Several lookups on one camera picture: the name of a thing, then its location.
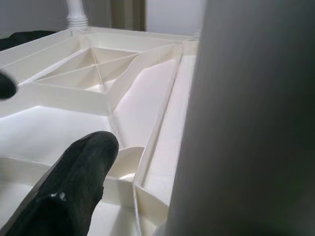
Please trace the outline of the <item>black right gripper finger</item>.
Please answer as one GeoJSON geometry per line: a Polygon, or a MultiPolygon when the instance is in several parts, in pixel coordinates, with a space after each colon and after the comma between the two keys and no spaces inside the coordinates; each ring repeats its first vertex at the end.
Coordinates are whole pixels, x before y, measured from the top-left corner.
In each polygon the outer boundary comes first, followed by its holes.
{"type": "Polygon", "coordinates": [[[3,234],[86,236],[118,151],[119,142],[109,131],[73,142],[24,197],[3,234]]]}

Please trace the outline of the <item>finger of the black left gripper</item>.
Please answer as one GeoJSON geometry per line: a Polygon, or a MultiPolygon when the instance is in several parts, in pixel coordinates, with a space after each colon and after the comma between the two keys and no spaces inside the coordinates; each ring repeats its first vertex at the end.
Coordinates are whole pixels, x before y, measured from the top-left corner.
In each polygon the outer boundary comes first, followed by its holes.
{"type": "Polygon", "coordinates": [[[0,99],[8,100],[12,98],[18,91],[15,80],[7,73],[0,72],[0,99]]]}

